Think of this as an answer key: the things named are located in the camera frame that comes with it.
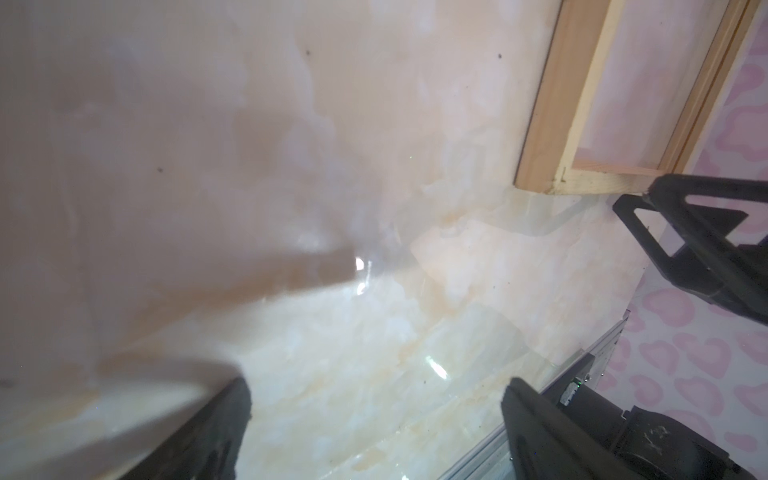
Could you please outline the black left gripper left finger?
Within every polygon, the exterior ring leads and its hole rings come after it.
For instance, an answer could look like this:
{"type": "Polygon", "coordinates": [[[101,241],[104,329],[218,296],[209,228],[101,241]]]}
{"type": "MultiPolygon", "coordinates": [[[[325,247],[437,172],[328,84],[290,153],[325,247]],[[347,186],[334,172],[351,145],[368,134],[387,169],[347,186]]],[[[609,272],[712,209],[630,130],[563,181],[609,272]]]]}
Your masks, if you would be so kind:
{"type": "Polygon", "coordinates": [[[246,380],[233,379],[122,478],[234,479],[251,408],[246,380]]]}

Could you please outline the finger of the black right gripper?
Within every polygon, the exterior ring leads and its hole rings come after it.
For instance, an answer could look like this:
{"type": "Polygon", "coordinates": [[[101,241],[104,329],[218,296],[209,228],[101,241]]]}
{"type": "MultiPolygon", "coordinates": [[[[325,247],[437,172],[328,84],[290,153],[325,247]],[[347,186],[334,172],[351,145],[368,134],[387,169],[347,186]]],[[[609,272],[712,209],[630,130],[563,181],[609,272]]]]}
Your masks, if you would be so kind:
{"type": "Polygon", "coordinates": [[[767,183],[668,174],[643,195],[624,194],[613,211],[661,275],[678,289],[759,324],[767,323],[767,239],[735,245],[727,235],[748,214],[738,209],[694,205],[689,196],[765,204],[767,183]],[[674,254],[665,252],[636,212],[659,213],[682,238],[674,254]]]}

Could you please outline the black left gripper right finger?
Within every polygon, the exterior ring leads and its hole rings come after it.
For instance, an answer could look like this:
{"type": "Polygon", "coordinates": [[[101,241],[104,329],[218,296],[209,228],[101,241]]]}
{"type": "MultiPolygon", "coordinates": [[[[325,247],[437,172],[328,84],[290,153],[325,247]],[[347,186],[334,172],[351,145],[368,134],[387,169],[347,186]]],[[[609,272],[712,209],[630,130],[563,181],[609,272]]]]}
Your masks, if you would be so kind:
{"type": "Polygon", "coordinates": [[[628,479],[630,470],[523,379],[501,409],[517,479],[628,479]]]}

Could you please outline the clear acrylic sheet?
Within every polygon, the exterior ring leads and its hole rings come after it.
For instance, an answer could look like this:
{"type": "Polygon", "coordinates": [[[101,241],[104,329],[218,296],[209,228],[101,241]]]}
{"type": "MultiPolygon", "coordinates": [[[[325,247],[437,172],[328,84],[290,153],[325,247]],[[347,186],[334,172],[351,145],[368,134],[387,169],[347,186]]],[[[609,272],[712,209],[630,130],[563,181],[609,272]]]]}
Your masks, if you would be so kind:
{"type": "Polygon", "coordinates": [[[431,203],[353,257],[357,293],[393,282],[421,316],[397,351],[435,403],[538,384],[614,325],[648,260],[602,196],[501,193],[438,223],[431,203]]]}

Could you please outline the light wooden picture frame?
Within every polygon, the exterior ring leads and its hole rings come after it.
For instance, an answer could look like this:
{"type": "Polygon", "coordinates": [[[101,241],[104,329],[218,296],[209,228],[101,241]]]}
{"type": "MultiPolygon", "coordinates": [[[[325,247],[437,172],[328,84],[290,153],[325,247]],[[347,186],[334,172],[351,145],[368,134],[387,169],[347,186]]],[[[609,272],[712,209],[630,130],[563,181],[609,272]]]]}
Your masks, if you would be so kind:
{"type": "Polygon", "coordinates": [[[766,13],[763,1],[563,2],[515,186],[642,193],[688,172],[766,13]]]}

